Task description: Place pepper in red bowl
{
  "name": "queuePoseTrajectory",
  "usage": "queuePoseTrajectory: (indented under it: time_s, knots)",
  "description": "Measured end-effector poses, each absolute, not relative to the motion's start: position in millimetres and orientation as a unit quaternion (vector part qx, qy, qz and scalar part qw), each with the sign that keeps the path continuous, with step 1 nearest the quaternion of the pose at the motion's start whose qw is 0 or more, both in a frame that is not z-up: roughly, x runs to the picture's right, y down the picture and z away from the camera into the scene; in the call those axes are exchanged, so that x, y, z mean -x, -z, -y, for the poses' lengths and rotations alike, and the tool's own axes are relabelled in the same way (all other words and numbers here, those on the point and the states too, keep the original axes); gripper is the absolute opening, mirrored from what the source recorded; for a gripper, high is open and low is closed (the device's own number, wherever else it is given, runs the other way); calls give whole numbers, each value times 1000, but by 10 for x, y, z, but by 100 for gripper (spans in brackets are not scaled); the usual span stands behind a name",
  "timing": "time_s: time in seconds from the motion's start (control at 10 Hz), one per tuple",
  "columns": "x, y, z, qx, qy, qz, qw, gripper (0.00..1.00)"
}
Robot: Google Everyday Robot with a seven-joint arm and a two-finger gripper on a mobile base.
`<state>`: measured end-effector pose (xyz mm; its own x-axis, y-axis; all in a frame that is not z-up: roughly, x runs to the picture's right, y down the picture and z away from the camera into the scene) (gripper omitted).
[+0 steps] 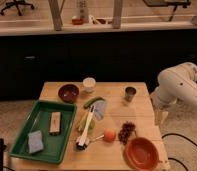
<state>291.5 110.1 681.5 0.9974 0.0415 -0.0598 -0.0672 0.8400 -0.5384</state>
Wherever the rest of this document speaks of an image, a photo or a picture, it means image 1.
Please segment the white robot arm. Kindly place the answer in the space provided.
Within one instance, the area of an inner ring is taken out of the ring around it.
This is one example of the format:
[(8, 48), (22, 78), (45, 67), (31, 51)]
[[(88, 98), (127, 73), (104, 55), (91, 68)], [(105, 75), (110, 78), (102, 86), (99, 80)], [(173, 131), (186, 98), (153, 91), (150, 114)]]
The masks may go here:
[(162, 70), (157, 77), (158, 86), (150, 94), (155, 124), (161, 125), (168, 116), (166, 108), (177, 100), (197, 109), (197, 65), (185, 62)]

